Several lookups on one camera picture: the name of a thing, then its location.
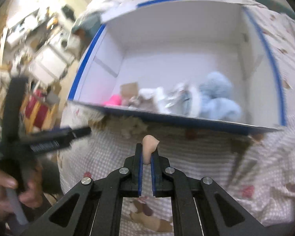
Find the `white box with blue tape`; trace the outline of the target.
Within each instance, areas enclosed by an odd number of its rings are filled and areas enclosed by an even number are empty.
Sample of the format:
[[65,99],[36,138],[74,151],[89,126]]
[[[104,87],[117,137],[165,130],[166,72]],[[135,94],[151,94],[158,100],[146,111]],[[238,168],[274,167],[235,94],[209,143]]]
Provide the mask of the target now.
[[[160,114],[128,106],[104,106],[120,86],[198,89],[218,71],[233,84],[241,107],[238,122]],[[287,125],[278,63],[247,6],[223,0],[154,0],[103,19],[73,81],[68,99],[117,116],[226,131],[243,135],[274,132]]]

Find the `peach soft item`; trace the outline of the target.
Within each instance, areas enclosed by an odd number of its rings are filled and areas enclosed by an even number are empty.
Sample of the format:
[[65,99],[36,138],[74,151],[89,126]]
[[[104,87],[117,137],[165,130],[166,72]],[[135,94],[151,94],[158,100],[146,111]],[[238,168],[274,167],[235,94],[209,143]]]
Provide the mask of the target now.
[[146,135],[142,140],[142,155],[143,155],[143,164],[149,165],[151,163],[151,156],[154,151],[156,151],[159,144],[157,140],[152,135]]

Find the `brown cardboard scrap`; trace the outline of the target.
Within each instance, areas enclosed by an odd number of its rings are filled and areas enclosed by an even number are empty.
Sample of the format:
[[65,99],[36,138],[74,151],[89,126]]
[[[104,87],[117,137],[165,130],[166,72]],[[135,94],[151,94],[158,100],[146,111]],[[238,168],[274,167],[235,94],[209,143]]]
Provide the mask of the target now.
[[137,82],[126,83],[120,86],[120,95],[127,100],[131,99],[133,96],[137,96],[138,91],[139,88]]

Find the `white sock with dark trim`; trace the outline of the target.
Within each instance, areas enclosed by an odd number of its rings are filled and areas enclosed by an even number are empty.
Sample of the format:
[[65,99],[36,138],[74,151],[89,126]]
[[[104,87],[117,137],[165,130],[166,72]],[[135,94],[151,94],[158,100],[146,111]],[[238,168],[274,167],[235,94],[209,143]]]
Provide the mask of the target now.
[[199,117],[201,112],[201,94],[193,84],[178,83],[166,98],[165,108],[170,114],[186,117]]

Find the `teal cushion with orange stripe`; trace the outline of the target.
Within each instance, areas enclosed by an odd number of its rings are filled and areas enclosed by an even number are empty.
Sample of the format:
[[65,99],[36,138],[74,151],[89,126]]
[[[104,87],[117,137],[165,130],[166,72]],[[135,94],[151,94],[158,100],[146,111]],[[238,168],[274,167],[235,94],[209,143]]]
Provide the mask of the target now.
[[287,14],[290,18],[295,20],[295,12],[292,9],[284,6],[283,4],[275,0],[255,0],[258,3],[265,5],[268,9],[273,10],[278,13]]

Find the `light blue fluffy sock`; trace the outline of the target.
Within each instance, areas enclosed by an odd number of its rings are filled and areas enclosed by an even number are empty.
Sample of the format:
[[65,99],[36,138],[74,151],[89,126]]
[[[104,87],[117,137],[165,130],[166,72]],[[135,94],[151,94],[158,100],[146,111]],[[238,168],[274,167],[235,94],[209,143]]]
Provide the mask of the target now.
[[199,116],[211,120],[238,122],[241,118],[241,107],[232,100],[233,84],[218,71],[207,75],[199,86],[201,109]]

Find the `bright pink soft toy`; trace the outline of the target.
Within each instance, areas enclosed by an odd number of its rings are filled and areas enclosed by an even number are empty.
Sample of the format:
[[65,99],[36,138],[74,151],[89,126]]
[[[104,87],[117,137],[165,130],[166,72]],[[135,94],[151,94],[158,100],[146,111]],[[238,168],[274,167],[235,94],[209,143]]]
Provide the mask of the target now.
[[114,94],[107,101],[103,103],[104,106],[121,106],[123,102],[122,96]]

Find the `white kitchen cabinet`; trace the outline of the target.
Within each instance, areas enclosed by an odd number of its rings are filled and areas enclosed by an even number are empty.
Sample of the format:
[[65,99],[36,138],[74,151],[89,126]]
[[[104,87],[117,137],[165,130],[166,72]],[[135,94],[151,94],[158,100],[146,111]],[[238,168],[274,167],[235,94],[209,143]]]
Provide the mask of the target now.
[[29,64],[29,73],[41,84],[49,86],[60,80],[68,67],[74,62],[75,56],[66,50],[69,33],[61,30],[47,44],[43,45]]

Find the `checkered dog print duvet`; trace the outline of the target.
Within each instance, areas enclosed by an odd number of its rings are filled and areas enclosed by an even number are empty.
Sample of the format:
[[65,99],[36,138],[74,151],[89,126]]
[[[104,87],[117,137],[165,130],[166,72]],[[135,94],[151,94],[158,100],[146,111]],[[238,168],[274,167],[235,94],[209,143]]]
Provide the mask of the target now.
[[[154,0],[91,0],[80,19],[103,24]],[[120,167],[146,135],[159,140],[159,152],[187,176],[209,176],[265,226],[295,220],[295,20],[255,0],[223,0],[247,6],[270,44],[284,90],[287,125],[274,132],[238,134],[117,116],[67,100],[63,126],[90,124],[91,136],[57,154],[60,182],[69,191],[80,178],[95,180]]]

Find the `pink patterned cloth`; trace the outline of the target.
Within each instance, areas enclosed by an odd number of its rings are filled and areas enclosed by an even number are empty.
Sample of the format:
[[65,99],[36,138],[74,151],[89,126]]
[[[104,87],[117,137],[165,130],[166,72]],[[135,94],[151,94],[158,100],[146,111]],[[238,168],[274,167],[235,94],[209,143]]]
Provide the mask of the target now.
[[143,96],[132,96],[128,100],[128,106],[134,107],[137,109],[148,110],[150,108],[151,102],[150,100],[146,100]]

